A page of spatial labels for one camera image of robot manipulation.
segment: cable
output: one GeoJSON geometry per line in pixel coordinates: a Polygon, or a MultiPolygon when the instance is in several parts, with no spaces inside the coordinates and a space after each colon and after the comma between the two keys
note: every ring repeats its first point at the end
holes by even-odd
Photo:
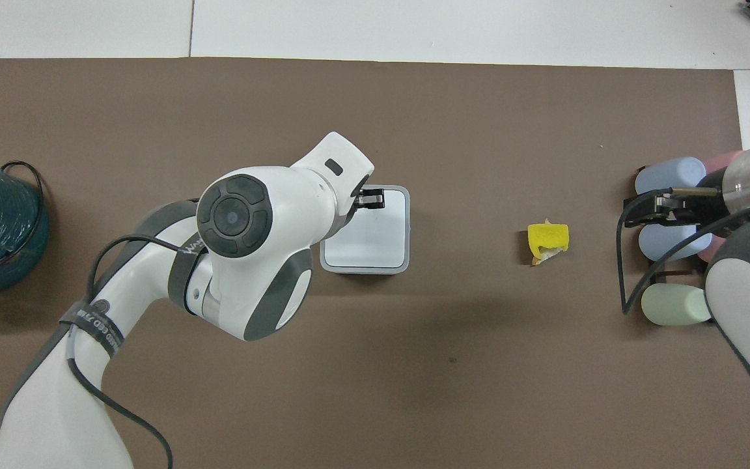
{"type": "MultiPolygon", "coordinates": [[[[652,276],[655,276],[656,272],[658,272],[659,269],[661,269],[661,266],[664,265],[665,262],[667,262],[673,255],[675,255],[676,252],[679,252],[680,249],[684,248],[690,243],[693,243],[693,241],[698,240],[700,237],[703,237],[707,235],[708,233],[712,233],[714,231],[717,231],[720,228],[724,228],[728,225],[731,225],[731,223],[740,220],[743,217],[750,216],[750,207],[745,208],[745,210],[738,211],[735,214],[730,214],[729,216],[723,217],[713,223],[709,223],[709,225],[705,226],[702,229],[699,229],[694,234],[691,234],[689,237],[685,238],[685,240],[682,240],[680,243],[676,244],[676,246],[673,246],[668,252],[664,253],[663,256],[661,256],[658,261],[654,262],[650,266],[650,268],[646,271],[644,276],[638,280],[638,283],[636,284],[635,288],[633,288],[633,293],[630,294],[629,300],[626,302],[624,301],[624,285],[623,285],[623,279],[621,279],[620,285],[621,285],[621,311],[623,314],[628,314],[629,309],[633,307],[634,303],[636,302],[638,296],[641,294],[641,291],[644,289],[644,285],[652,279],[652,276]]],[[[619,259],[620,259],[620,245],[618,247],[619,252],[619,259]]]]}
{"type": "Polygon", "coordinates": [[[644,193],[641,193],[635,199],[631,200],[630,203],[627,204],[626,207],[624,207],[624,210],[621,212],[621,216],[618,217],[618,226],[615,231],[615,255],[618,261],[618,288],[621,291],[622,309],[627,299],[626,293],[624,291],[624,263],[623,263],[623,256],[621,253],[621,234],[624,228],[624,222],[627,220],[627,216],[629,216],[630,212],[633,211],[633,209],[636,208],[638,205],[641,205],[644,202],[647,202],[649,199],[655,199],[659,195],[664,195],[664,193],[672,193],[672,192],[673,192],[673,188],[667,188],[667,189],[648,190],[644,193]]]}
{"type": "Polygon", "coordinates": [[[31,227],[31,230],[27,232],[27,236],[24,238],[23,241],[19,244],[19,246],[16,247],[16,249],[13,249],[12,251],[6,253],[4,256],[2,256],[2,259],[0,259],[0,265],[2,264],[8,264],[8,262],[11,261],[11,259],[15,258],[18,253],[21,252],[22,249],[27,246],[27,244],[33,239],[33,235],[36,232],[36,228],[38,228],[40,221],[42,221],[42,216],[45,213],[45,196],[44,191],[42,190],[42,178],[39,175],[39,171],[36,170],[31,164],[25,163],[24,161],[20,160],[12,160],[8,161],[8,163],[4,163],[0,170],[2,172],[5,172],[8,170],[8,168],[11,168],[12,166],[24,166],[27,168],[32,174],[33,178],[36,180],[36,192],[38,195],[36,196],[36,201],[38,201],[38,206],[36,206],[36,219],[33,220],[33,226],[31,227]]]}
{"type": "Polygon", "coordinates": [[[120,238],[117,238],[116,240],[112,241],[109,244],[106,244],[104,249],[101,249],[101,252],[98,253],[98,256],[94,259],[94,263],[92,264],[92,270],[89,272],[89,282],[86,284],[86,301],[91,302],[94,300],[94,297],[96,296],[95,284],[94,279],[96,275],[98,274],[98,265],[100,265],[101,259],[106,255],[106,253],[110,250],[112,250],[113,247],[117,246],[117,244],[121,244],[126,241],[146,241],[148,243],[157,244],[158,246],[163,246],[167,249],[172,249],[176,252],[178,252],[179,248],[175,244],[167,243],[167,241],[159,240],[159,238],[156,238],[154,236],[146,236],[143,234],[127,234],[126,236],[122,236],[120,238]]]}
{"type": "MultiPolygon", "coordinates": [[[[175,244],[168,243],[164,240],[159,240],[159,238],[156,238],[154,236],[146,236],[143,234],[128,234],[126,236],[117,238],[109,244],[106,244],[106,246],[101,249],[98,255],[95,257],[94,262],[92,263],[92,269],[89,271],[89,282],[87,282],[86,284],[86,303],[92,302],[94,300],[94,297],[96,296],[96,286],[94,284],[94,279],[98,274],[98,267],[104,255],[106,255],[107,252],[110,252],[110,250],[112,250],[113,247],[117,246],[117,244],[125,243],[128,241],[146,241],[146,243],[157,244],[158,246],[163,246],[174,251],[179,250],[179,247],[175,244]]],[[[158,439],[158,442],[161,443],[161,446],[163,446],[164,448],[164,452],[166,452],[167,454],[167,469],[172,469],[173,451],[170,448],[169,443],[167,442],[167,439],[164,437],[164,435],[161,434],[154,425],[145,421],[145,419],[140,418],[140,416],[135,415],[126,407],[123,407],[120,404],[116,403],[116,401],[108,397],[108,395],[104,394],[104,392],[100,391],[98,387],[93,385],[91,381],[86,378],[86,376],[83,376],[83,372],[81,372],[80,368],[77,367],[77,360],[74,359],[74,337],[75,333],[78,330],[79,328],[72,324],[68,329],[68,342],[66,342],[66,361],[68,362],[69,370],[71,370],[71,373],[77,379],[77,382],[79,382],[80,386],[83,386],[83,389],[86,389],[89,394],[93,395],[93,397],[98,398],[102,403],[106,404],[109,407],[112,407],[115,412],[140,425],[141,427],[149,431],[149,433],[152,433],[152,436],[155,436],[155,439],[158,439]]]]}
{"type": "Polygon", "coordinates": [[[160,431],[158,431],[157,428],[155,428],[152,424],[149,424],[149,422],[145,421],[145,419],[140,418],[131,410],[128,410],[126,407],[116,403],[116,401],[108,397],[108,395],[105,395],[104,392],[100,391],[98,387],[92,385],[92,382],[89,381],[86,376],[84,376],[83,372],[80,371],[80,368],[77,367],[77,362],[74,359],[74,337],[75,333],[78,330],[79,328],[77,326],[71,324],[71,327],[68,328],[68,342],[66,342],[66,361],[68,362],[69,370],[71,370],[71,373],[77,379],[77,382],[79,382],[80,386],[83,386],[83,388],[86,389],[89,394],[93,395],[93,397],[98,398],[102,403],[106,404],[109,407],[112,407],[115,412],[119,413],[122,416],[125,416],[125,418],[128,418],[141,427],[145,428],[147,431],[149,431],[149,433],[152,433],[152,436],[155,436],[155,438],[158,439],[158,442],[161,443],[161,446],[163,446],[164,448],[164,452],[166,452],[167,454],[167,469],[173,469],[173,451],[172,448],[170,448],[169,442],[167,442],[167,439],[164,437],[164,435],[161,434],[160,431]]]}

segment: light blue cylinder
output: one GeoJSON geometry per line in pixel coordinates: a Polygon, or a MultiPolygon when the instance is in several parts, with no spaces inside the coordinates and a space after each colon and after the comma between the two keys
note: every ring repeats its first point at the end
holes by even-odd
{"type": "MultiPolygon", "coordinates": [[[[638,247],[641,248],[641,252],[643,252],[646,258],[650,259],[650,261],[658,261],[658,259],[660,259],[664,253],[673,248],[673,246],[676,246],[676,244],[679,244],[687,237],[695,234],[695,225],[647,225],[642,228],[641,232],[638,234],[638,247]]],[[[705,250],[706,247],[710,246],[713,237],[712,234],[708,233],[705,236],[698,238],[696,241],[693,241],[693,243],[676,251],[675,255],[670,258],[671,261],[700,253],[705,250]]]]}
{"type": "Polygon", "coordinates": [[[696,187],[705,177],[705,164],[697,158],[686,156],[654,164],[636,176],[636,193],[667,187],[696,187]]]}

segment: brown mat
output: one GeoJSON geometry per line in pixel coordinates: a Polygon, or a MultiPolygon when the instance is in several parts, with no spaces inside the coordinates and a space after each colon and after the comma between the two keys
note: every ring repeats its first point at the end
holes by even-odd
{"type": "Polygon", "coordinates": [[[110,238],[330,130],[410,191],[409,270],[318,270],[250,344],[152,306],[104,387],[176,467],[750,467],[746,372],[712,326],[622,317],[613,259],[635,169],[739,148],[729,71],[0,60],[0,164],[38,167],[53,211],[47,255],[0,294],[0,406],[110,238]],[[522,265],[518,232],[546,217],[571,249],[522,265]]]}

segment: white square box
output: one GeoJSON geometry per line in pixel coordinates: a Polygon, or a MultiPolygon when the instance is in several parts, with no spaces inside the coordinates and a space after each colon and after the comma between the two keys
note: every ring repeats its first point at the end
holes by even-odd
{"type": "Polygon", "coordinates": [[[410,193],[399,185],[383,189],[384,208],[361,208],[348,225],[320,243],[320,264],[338,274],[391,276],[410,263],[410,193]]]}

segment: sponge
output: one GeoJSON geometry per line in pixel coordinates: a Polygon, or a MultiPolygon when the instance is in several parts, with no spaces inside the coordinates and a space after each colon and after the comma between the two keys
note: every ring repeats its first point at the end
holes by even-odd
{"type": "Polygon", "coordinates": [[[555,225],[548,219],[544,223],[529,225],[529,249],[534,255],[532,265],[569,249],[569,226],[555,225]]]}

